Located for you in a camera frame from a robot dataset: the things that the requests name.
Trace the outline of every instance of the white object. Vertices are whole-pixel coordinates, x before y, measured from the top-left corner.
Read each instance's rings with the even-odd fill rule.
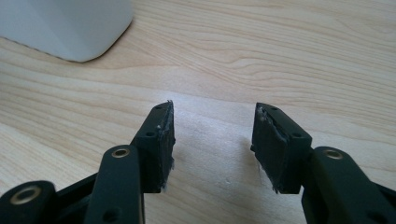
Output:
[[[0,0],[0,36],[85,62],[109,49],[132,16],[130,0]]]

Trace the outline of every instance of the round hole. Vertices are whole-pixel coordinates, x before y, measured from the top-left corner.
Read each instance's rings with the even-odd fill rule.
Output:
[[[148,137],[152,137],[152,136],[154,136],[154,135],[155,135],[155,133],[152,133],[152,132],[146,133],[146,136],[148,136]]]
[[[326,149],[326,150],[324,150],[323,152],[324,152],[324,154],[325,154],[327,157],[329,157],[329,158],[331,158],[331,159],[335,159],[335,160],[341,160],[341,159],[343,159],[343,155],[342,155],[341,153],[335,151],[335,150]]]
[[[103,214],[104,222],[115,222],[120,219],[121,210],[119,208],[110,208]]]
[[[35,199],[41,193],[41,188],[38,186],[30,186],[24,189],[21,189],[16,194],[12,196],[10,202],[12,204],[18,205],[23,203],[29,203],[33,199]]]
[[[120,148],[120,149],[117,149],[117,150],[113,151],[113,153],[111,153],[111,155],[114,158],[126,157],[128,154],[129,154],[129,149],[128,148]]]
[[[367,212],[367,217],[375,221],[376,223],[381,223],[381,224],[388,223],[388,220],[377,212],[372,212],[372,211]]]

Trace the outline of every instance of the light wood tabletop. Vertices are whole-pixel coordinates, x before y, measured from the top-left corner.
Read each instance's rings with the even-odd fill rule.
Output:
[[[102,57],[71,63],[0,38],[0,194],[63,189],[175,104],[175,169],[147,194],[147,223],[305,223],[249,150],[256,102],[281,108],[312,147],[348,153],[396,189],[396,2],[134,0]]]

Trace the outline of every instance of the wood grain surface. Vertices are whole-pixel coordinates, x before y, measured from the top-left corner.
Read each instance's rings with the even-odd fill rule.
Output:
[[[95,173],[166,100],[175,170],[165,193],[146,195],[147,223],[305,223],[301,194],[276,195],[249,150],[256,102],[396,189],[395,1],[132,5],[128,30],[87,63],[0,38],[0,194]]]

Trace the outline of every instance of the black bracket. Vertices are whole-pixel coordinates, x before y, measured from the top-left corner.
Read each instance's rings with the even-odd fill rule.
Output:
[[[307,223],[396,223],[396,192],[369,180],[344,151],[311,148],[282,110],[257,103],[251,150],[276,192],[298,194]]]
[[[58,192],[32,181],[0,198],[5,224],[145,223],[143,193],[160,193],[173,167],[174,108],[156,105],[131,145],[109,149],[99,172]]]

